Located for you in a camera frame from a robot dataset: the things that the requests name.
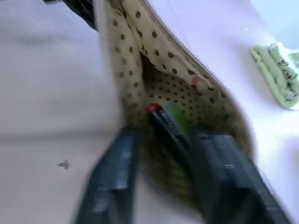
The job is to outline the green marker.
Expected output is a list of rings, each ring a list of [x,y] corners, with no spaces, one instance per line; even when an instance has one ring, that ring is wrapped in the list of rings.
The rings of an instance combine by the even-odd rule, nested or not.
[[[188,117],[177,104],[166,104],[164,110],[182,134],[192,133],[192,122],[188,119]]]

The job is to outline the green folded towel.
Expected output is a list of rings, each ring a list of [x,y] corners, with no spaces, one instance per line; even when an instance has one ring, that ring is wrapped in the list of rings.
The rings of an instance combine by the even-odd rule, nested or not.
[[[255,45],[250,53],[276,102],[299,111],[299,50],[275,42],[268,47]]]

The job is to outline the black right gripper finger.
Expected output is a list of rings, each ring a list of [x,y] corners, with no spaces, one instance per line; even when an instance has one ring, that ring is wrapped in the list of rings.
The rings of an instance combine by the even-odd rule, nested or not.
[[[46,4],[63,2],[92,29],[97,30],[94,17],[93,0],[43,0],[43,2]]]
[[[78,209],[78,224],[133,224],[138,131],[121,129],[95,165]]]
[[[196,205],[206,224],[291,224],[253,161],[234,138],[202,127],[183,128]]]

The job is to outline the black marker red cap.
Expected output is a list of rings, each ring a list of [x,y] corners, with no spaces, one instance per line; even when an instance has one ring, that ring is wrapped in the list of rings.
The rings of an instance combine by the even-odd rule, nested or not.
[[[191,134],[182,134],[159,103],[150,104],[146,108],[146,112],[158,141],[187,173],[188,177],[193,178]]]

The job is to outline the grey plaid pouch dotted lining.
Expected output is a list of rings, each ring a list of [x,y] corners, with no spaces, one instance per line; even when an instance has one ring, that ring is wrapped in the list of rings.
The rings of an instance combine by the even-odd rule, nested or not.
[[[142,169],[162,193],[195,208],[193,183],[154,136],[145,108],[175,103],[187,124],[230,134],[251,158],[255,136],[239,102],[183,44],[149,0],[93,0],[94,23],[127,123],[144,134]]]

